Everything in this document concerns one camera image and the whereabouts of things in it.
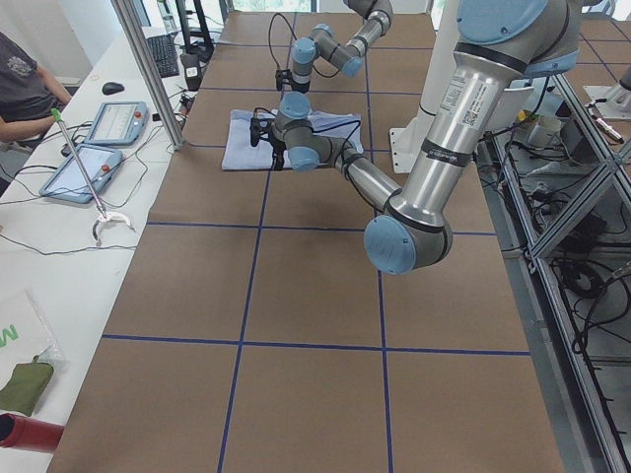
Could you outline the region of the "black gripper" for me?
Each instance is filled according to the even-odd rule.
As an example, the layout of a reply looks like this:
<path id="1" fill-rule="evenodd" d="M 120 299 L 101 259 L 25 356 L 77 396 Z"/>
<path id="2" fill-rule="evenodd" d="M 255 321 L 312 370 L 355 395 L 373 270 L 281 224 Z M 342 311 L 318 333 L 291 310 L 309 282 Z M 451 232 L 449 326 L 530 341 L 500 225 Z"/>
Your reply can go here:
<path id="1" fill-rule="evenodd" d="M 285 142 L 276 136 L 274 118 L 258 118 L 253 116 L 249 121 L 249 142 L 255 148 L 260 141 L 269 143 L 272 147 L 272 170 L 283 170 L 285 167 Z"/>
<path id="2" fill-rule="evenodd" d="M 290 69 L 277 69 L 275 71 L 275 86 L 278 92 L 282 92 L 286 86 L 294 92 L 306 94 L 311 87 L 312 75 L 300 75 Z"/>

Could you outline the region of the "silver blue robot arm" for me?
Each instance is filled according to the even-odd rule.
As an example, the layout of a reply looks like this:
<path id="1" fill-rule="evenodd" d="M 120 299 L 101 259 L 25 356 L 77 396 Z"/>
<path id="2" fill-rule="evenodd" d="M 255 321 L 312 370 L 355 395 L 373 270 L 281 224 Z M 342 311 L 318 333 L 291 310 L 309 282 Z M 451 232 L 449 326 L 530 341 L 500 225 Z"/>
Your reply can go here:
<path id="1" fill-rule="evenodd" d="M 308 82 L 323 59 L 345 75 L 362 66 L 369 47 L 392 23 L 387 1 L 353 1 L 364 25 L 346 43 L 320 25 L 296 42 L 291 91 L 272 117 L 254 116 L 250 142 L 266 141 L 275 169 L 338 169 L 379 214 L 364 232 L 371 262 L 389 274 L 433 265 L 452 247 L 444 208 L 500 100 L 520 78 L 570 70 L 578 58 L 580 1 L 462 1 L 456 10 L 456 67 L 403 185 L 348 140 L 319 135 L 309 115 Z"/>
<path id="2" fill-rule="evenodd" d="M 344 5 L 362 17 L 362 27 L 345 44 L 334 38 L 327 24 L 318 24 L 308 36 L 298 38 L 291 52 L 291 68 L 278 68 L 275 72 L 277 91 L 289 86 L 292 91 L 306 94 L 317 59 L 326 61 L 347 77 L 359 72 L 369 48 L 390 29 L 393 10 L 387 0 L 345 0 Z"/>

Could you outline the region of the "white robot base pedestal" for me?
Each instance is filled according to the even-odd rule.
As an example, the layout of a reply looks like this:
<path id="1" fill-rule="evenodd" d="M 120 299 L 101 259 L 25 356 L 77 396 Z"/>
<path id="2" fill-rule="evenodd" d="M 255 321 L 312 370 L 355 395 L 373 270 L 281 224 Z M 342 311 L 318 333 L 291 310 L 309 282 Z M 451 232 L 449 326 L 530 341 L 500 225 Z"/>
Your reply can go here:
<path id="1" fill-rule="evenodd" d="M 458 0 L 445 2 L 417 114 L 405 127 L 389 129 L 392 167 L 397 174 L 412 171 L 456 69 L 454 49 L 459 39 L 456 24 L 459 4 Z"/>

